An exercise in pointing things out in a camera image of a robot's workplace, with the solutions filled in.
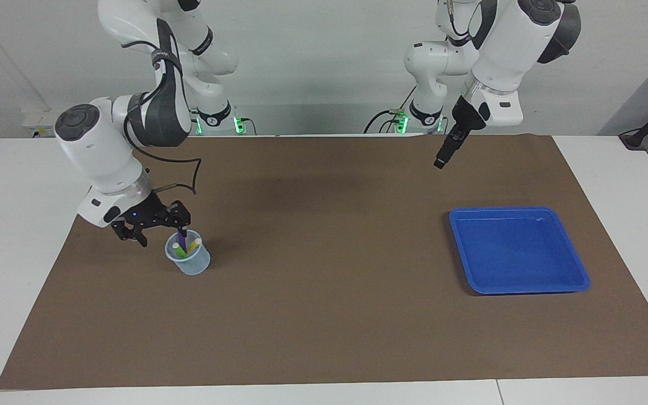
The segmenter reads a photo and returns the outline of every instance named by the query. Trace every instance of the yellow marker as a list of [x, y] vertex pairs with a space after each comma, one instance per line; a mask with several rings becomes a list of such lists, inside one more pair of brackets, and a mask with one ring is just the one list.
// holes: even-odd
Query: yellow marker
[[199, 247], [201, 244], [201, 238], [196, 238], [193, 242], [191, 242], [190, 247], [188, 247], [187, 251], [190, 253], [194, 253], [195, 249]]
[[174, 243], [172, 249], [177, 252], [177, 256], [179, 256], [180, 259], [187, 259], [187, 252], [185, 252], [178, 243]]

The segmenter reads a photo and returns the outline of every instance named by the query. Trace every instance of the brown work surface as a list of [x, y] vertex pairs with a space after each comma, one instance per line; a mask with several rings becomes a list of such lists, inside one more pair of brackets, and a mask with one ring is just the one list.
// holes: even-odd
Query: brown work surface
[[[213, 262], [187, 277], [77, 219], [0, 389], [648, 375], [648, 304], [549, 137], [189, 140], [181, 198]], [[158, 185], [191, 165], [145, 161]], [[453, 208], [545, 205], [587, 292], [477, 296]]]

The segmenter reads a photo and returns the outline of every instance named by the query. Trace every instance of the blue tray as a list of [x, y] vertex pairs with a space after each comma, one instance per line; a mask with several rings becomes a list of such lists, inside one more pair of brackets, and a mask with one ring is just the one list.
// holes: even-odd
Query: blue tray
[[553, 210], [459, 208], [449, 218], [466, 279], [476, 292], [573, 293], [589, 289], [589, 276]]

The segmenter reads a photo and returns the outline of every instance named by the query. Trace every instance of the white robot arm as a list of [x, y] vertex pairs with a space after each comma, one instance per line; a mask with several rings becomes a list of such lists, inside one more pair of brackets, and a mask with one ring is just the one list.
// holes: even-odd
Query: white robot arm
[[[436, 22], [443, 43], [409, 49], [407, 70], [417, 80], [409, 122], [431, 133], [437, 128], [447, 95], [444, 76], [468, 74], [452, 115], [456, 121], [437, 154], [442, 169], [471, 131], [513, 126], [524, 120], [519, 85], [538, 61], [546, 64], [569, 53], [581, 32], [574, 0], [439, 0]], [[481, 9], [476, 36], [470, 21]]]
[[[198, 5], [198, 0], [100, 0], [101, 25], [123, 48], [151, 54], [157, 86], [152, 92], [100, 98], [72, 107], [62, 113], [55, 127], [65, 153], [92, 180], [79, 214], [102, 228], [111, 224], [119, 238], [136, 239], [142, 246], [147, 244], [143, 229], [170, 226], [181, 231], [191, 218], [181, 202], [161, 203], [147, 171], [132, 156], [132, 148], [180, 145], [192, 128], [186, 94], [195, 95], [198, 115], [207, 114], [203, 105], [218, 107], [206, 110], [209, 115], [231, 115], [231, 105], [221, 89], [190, 91], [208, 85], [198, 79], [201, 72], [226, 74], [237, 62], [234, 54], [213, 41]], [[175, 30], [182, 33], [182, 39], [175, 36]], [[228, 111], [222, 114], [227, 106]], [[213, 125], [225, 126], [224, 120]], [[195, 192], [195, 184], [177, 185]]]

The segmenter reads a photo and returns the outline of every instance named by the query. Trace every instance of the plastic cup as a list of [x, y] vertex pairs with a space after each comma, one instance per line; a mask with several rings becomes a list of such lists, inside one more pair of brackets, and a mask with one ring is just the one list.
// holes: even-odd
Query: plastic cup
[[[178, 232], [175, 232], [172, 236], [169, 237], [169, 240], [166, 241], [166, 244], [164, 245], [164, 253], [167, 257], [169, 257], [169, 260], [172, 260], [173, 263], [176, 264], [180, 270], [182, 270], [184, 274], [202, 274], [204, 270], [206, 270], [206, 268], [209, 266], [209, 263], [212, 261], [212, 256], [206, 250], [204, 244], [200, 244], [196, 247], [195, 251], [188, 252], [190, 254], [188, 257], [182, 259], [172, 248], [174, 242], [178, 241], [177, 234]], [[195, 241], [196, 238], [201, 238], [201, 235], [196, 233], [195, 231], [187, 231], [187, 246], [190, 245], [191, 242]]]

